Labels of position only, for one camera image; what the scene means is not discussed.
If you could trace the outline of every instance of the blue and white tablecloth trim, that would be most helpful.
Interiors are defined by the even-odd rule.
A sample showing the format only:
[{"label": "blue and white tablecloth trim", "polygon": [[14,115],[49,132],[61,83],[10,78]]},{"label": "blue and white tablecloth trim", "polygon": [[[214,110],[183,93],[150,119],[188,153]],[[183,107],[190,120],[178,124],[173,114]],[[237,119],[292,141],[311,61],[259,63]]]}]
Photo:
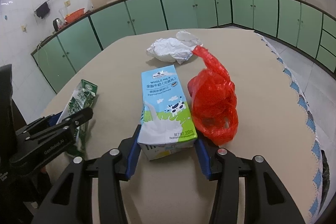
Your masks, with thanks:
[{"label": "blue and white tablecloth trim", "polygon": [[277,51],[275,50],[275,48],[265,39],[265,37],[263,37],[262,35],[260,35],[262,37],[262,41],[264,41],[266,43],[266,46],[270,47],[272,52],[277,56],[277,60],[283,64],[283,72],[287,75],[289,75],[289,77],[291,77],[292,82],[290,87],[293,88],[298,94],[299,94],[299,101],[298,104],[301,105],[306,111],[307,111],[307,126],[313,131],[314,135],[315,135],[315,143],[311,149],[311,151],[316,155],[318,161],[319,161],[319,168],[317,170],[317,173],[313,179],[313,182],[316,185],[316,197],[315,197],[315,201],[313,202],[313,204],[310,207],[309,212],[311,213],[311,220],[310,223],[314,223],[317,218],[318,218],[318,214],[320,211],[320,205],[321,205],[321,198],[322,198],[322,154],[321,154],[321,148],[320,148],[320,143],[319,143],[319,139],[316,136],[316,128],[315,128],[315,123],[314,123],[314,119],[313,116],[310,112],[310,108],[309,108],[309,104],[306,100],[306,97],[303,93],[303,91],[300,89],[298,82],[296,81],[295,77],[293,76],[292,72],[290,71],[290,69],[286,66],[286,64],[283,62],[283,60],[281,59],[280,55],[277,53]]}]

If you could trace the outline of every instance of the black towel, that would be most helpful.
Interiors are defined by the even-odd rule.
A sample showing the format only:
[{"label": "black towel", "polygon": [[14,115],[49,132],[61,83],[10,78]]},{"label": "black towel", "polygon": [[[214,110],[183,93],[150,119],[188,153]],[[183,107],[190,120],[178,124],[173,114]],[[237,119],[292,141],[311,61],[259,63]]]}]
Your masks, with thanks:
[{"label": "black towel", "polygon": [[36,15],[40,18],[44,18],[49,13],[49,11],[50,9],[48,7],[48,4],[45,2],[36,9]]}]

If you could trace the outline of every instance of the blue and green milk carton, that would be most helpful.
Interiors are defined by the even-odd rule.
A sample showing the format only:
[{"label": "blue and green milk carton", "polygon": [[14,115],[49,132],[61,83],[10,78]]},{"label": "blue and green milk carton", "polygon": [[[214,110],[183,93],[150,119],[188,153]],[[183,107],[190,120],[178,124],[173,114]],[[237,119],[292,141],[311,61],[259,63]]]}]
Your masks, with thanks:
[{"label": "blue and green milk carton", "polygon": [[174,65],[141,74],[143,111],[138,144],[149,160],[184,148],[197,139]]}]

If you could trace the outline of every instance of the crumpled tissue paper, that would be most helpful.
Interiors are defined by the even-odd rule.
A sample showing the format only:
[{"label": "crumpled tissue paper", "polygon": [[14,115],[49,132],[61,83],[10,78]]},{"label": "crumpled tissue paper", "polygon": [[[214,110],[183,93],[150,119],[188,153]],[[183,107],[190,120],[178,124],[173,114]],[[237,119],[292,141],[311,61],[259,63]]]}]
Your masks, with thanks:
[{"label": "crumpled tissue paper", "polygon": [[176,38],[160,38],[147,49],[147,55],[155,57],[163,62],[173,63],[177,61],[180,65],[187,61],[192,55],[192,50],[203,44],[193,34],[187,31],[179,31]]}]

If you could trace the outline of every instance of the orange basket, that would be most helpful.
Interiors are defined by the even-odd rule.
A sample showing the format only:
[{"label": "orange basket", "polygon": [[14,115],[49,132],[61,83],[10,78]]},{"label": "orange basket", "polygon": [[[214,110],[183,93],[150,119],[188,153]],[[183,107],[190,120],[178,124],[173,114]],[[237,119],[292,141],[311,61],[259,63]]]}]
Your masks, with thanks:
[{"label": "orange basket", "polygon": [[68,15],[65,20],[68,22],[68,23],[71,23],[71,22],[74,22],[76,19],[80,18],[81,16],[84,15],[84,8],[82,9],[79,9],[75,12],[73,12],[72,14]]}]

